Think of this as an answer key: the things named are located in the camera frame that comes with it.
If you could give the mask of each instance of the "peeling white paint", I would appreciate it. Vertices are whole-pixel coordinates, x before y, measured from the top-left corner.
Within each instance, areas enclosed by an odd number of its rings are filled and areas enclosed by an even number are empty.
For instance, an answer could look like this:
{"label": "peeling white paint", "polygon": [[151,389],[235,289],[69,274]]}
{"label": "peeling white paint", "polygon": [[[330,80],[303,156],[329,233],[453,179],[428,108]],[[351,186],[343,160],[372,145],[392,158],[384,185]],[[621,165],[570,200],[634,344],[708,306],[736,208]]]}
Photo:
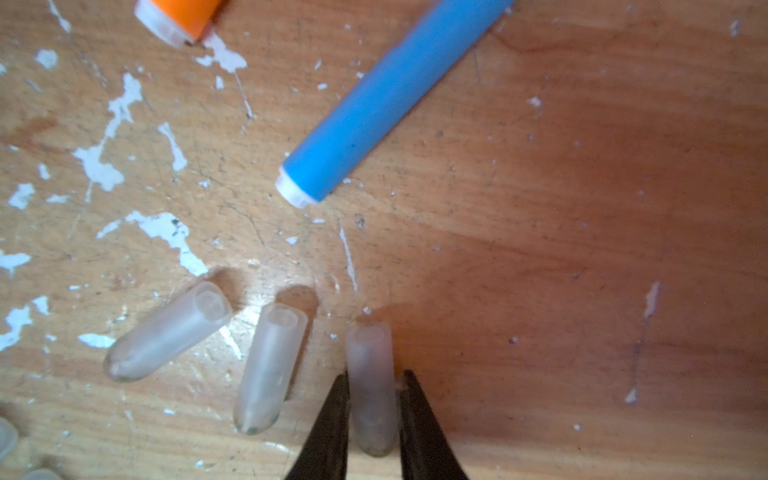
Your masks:
{"label": "peeling white paint", "polygon": [[104,226],[101,230],[99,230],[98,233],[96,233],[97,239],[102,239],[107,233],[114,232],[118,229],[120,224],[123,223],[123,220],[120,220],[119,218],[115,220],[114,222],[107,223],[107,225]]}
{"label": "peeling white paint", "polygon": [[29,205],[29,199],[35,194],[35,187],[32,184],[20,184],[16,187],[16,192],[8,199],[8,205],[24,210]]}
{"label": "peeling white paint", "polygon": [[232,349],[232,353],[235,354],[235,358],[238,360],[243,359],[243,353],[240,351],[240,347],[237,345],[237,342],[235,342],[235,339],[232,337],[232,332],[230,331],[230,327],[223,326],[219,329],[219,333],[221,333],[221,336],[224,337],[224,343],[227,344]]}
{"label": "peeling white paint", "polygon": [[84,333],[78,337],[78,340],[95,349],[108,349],[116,341],[110,336],[98,335],[97,333]]}
{"label": "peeling white paint", "polygon": [[69,195],[51,195],[45,201],[47,204],[66,204],[69,200]]}
{"label": "peeling white paint", "polygon": [[24,265],[32,257],[26,253],[13,253],[11,255],[4,255],[0,250],[0,268],[5,268],[8,271],[8,278],[13,278],[14,271],[17,266]]}
{"label": "peeling white paint", "polygon": [[72,25],[67,22],[64,17],[61,16],[61,13],[58,12],[58,8],[56,8],[53,0],[48,0],[48,9],[50,9],[53,16],[58,19],[58,24],[61,26],[61,28],[63,28],[67,33],[71,33]]}
{"label": "peeling white paint", "polygon": [[208,273],[208,268],[202,260],[191,252],[185,238],[189,237],[190,229],[181,223],[173,214],[168,212],[145,217],[136,210],[127,217],[127,222],[137,222],[150,238],[160,237],[168,242],[171,248],[179,249],[179,265],[183,266],[195,276]]}
{"label": "peeling white paint", "polygon": [[131,117],[131,110],[129,110],[131,104],[135,101],[144,100],[141,96],[141,83],[129,73],[123,74],[123,89],[122,97],[115,98],[109,102],[108,110],[114,115],[114,118],[107,124],[104,136],[98,145],[87,149],[79,147],[72,152],[72,155],[82,162],[85,175],[90,181],[88,190],[85,193],[86,203],[91,201],[91,191],[93,190],[94,183],[99,184],[103,191],[111,192],[115,185],[122,184],[125,181],[123,174],[113,167],[112,164],[100,162],[104,144],[106,144],[108,138],[114,138],[123,120],[134,123],[134,119]]}
{"label": "peeling white paint", "polygon": [[624,403],[628,405],[632,405],[633,403],[637,403],[637,387],[633,386],[629,393],[627,394],[627,397],[624,399]]}
{"label": "peeling white paint", "polygon": [[38,51],[35,56],[35,61],[42,65],[45,70],[51,70],[58,63],[58,55],[53,50],[46,50],[45,48]]}
{"label": "peeling white paint", "polygon": [[656,302],[659,299],[659,289],[661,282],[656,281],[650,286],[650,290],[645,296],[645,312],[643,312],[643,318],[645,321],[650,320],[654,313],[656,313]]}
{"label": "peeling white paint", "polygon": [[22,337],[22,328],[32,324],[32,319],[29,318],[29,305],[24,305],[21,309],[11,309],[5,317],[5,323],[11,327],[11,330],[0,335],[0,352],[15,345]]}
{"label": "peeling white paint", "polygon": [[346,242],[344,227],[339,227],[339,238],[344,243],[344,253],[346,254],[346,272],[352,280],[352,288],[357,291],[357,279],[355,278],[355,266],[352,264],[352,254],[349,252],[349,244]]}
{"label": "peeling white paint", "polygon": [[170,130],[170,124],[165,122],[164,124],[157,127],[157,131],[165,135],[165,137],[168,139],[168,142],[170,142],[170,152],[174,155],[174,172],[183,170],[184,167],[187,166],[187,159],[184,158],[184,153],[176,143],[176,137],[174,137],[174,132]]}
{"label": "peeling white paint", "polygon": [[48,298],[45,295],[40,295],[36,299],[32,300],[32,304],[35,305],[35,308],[38,309],[38,312],[42,313],[43,315],[51,315],[51,311],[48,309]]}
{"label": "peeling white paint", "polygon": [[46,167],[45,164],[38,165],[38,172],[40,174],[40,178],[42,178],[43,180],[51,179],[51,174],[48,172],[48,167]]}

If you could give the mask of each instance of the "scratch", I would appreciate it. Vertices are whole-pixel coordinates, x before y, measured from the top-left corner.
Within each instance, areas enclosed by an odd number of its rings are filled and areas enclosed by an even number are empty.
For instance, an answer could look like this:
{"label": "scratch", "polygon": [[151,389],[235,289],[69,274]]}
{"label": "scratch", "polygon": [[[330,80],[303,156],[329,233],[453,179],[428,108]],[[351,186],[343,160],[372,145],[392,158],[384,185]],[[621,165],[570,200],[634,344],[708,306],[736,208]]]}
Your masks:
{"label": "scratch", "polygon": [[344,227],[339,225],[339,238],[344,243],[344,253],[346,254],[346,272],[352,280],[352,288],[357,291],[357,279],[355,278],[355,266],[352,264],[352,254],[349,252],[349,244],[346,241]]}

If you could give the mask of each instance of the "plastic pen cap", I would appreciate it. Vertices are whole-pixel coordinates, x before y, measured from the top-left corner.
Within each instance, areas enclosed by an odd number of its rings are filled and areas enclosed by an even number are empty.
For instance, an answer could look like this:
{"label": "plastic pen cap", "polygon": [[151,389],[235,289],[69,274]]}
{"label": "plastic pen cap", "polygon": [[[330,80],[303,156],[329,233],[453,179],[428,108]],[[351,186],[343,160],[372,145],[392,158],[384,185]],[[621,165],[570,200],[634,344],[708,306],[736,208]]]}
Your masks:
{"label": "plastic pen cap", "polygon": [[240,433],[255,435],[277,421],[307,321],[304,312],[282,303],[261,310],[234,410]]}
{"label": "plastic pen cap", "polygon": [[11,425],[8,420],[0,417],[0,462],[13,450],[16,443],[18,443],[16,427]]}
{"label": "plastic pen cap", "polygon": [[351,329],[346,334],[350,423],[358,446],[367,454],[392,451],[398,431],[392,330],[385,323]]}
{"label": "plastic pen cap", "polygon": [[144,378],[231,319],[232,306],[221,289],[199,283],[120,337],[107,352],[104,371],[118,382]]}
{"label": "plastic pen cap", "polygon": [[47,468],[41,468],[34,472],[29,472],[22,477],[22,480],[61,480],[61,477],[51,472]]}

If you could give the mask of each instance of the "translucent plastic cap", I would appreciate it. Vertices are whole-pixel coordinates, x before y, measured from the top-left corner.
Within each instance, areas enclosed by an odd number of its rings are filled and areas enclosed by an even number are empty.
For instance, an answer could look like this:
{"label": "translucent plastic cap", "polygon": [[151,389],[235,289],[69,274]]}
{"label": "translucent plastic cap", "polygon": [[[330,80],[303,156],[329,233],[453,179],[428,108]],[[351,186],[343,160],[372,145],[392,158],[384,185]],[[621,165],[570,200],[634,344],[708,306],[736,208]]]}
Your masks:
{"label": "translucent plastic cap", "polygon": [[240,433],[255,435],[277,421],[307,321],[304,312],[282,303],[261,310],[235,405]]}
{"label": "translucent plastic cap", "polygon": [[51,472],[47,468],[41,468],[34,472],[29,472],[22,477],[22,480],[61,480],[61,477]]}
{"label": "translucent plastic cap", "polygon": [[232,319],[232,306],[211,282],[202,282],[120,337],[104,371],[117,382],[139,380],[175,359]]}
{"label": "translucent plastic cap", "polygon": [[0,462],[8,453],[11,453],[17,442],[18,432],[16,432],[16,427],[11,425],[8,420],[0,417]]}
{"label": "translucent plastic cap", "polygon": [[392,330],[385,323],[351,329],[346,334],[350,423],[367,454],[392,451],[398,431]]}

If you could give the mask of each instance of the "wood grain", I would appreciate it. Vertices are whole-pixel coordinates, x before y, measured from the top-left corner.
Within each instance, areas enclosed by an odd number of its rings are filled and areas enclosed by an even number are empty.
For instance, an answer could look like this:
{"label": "wood grain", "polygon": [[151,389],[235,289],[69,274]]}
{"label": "wood grain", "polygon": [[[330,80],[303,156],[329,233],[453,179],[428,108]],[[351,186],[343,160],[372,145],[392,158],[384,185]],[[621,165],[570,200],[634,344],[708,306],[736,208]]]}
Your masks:
{"label": "wood grain", "polygon": [[[280,478],[365,306],[392,326],[398,368],[416,372],[472,478],[768,478],[764,2],[521,1],[306,211],[273,188],[283,152],[428,0],[229,2],[217,30],[248,61],[252,120],[232,75],[196,63],[200,46],[164,45],[131,1],[56,5],[70,35],[42,0],[0,5],[0,191],[36,189],[26,210],[0,207],[0,247],[33,257],[0,275],[2,315],[39,295],[51,307],[0,353],[0,415],[22,433],[0,478],[40,465],[65,480]],[[40,48],[58,53],[51,71]],[[85,203],[71,152],[99,142],[125,72],[144,101],[102,161],[126,180]],[[189,160],[178,174],[166,121]],[[244,362],[219,335],[128,384],[78,342],[120,336],[197,281],[135,224],[95,238],[133,210],[188,225],[244,352],[276,296],[315,310],[272,429],[233,433]],[[396,455],[351,448],[350,478],[399,473]]]}

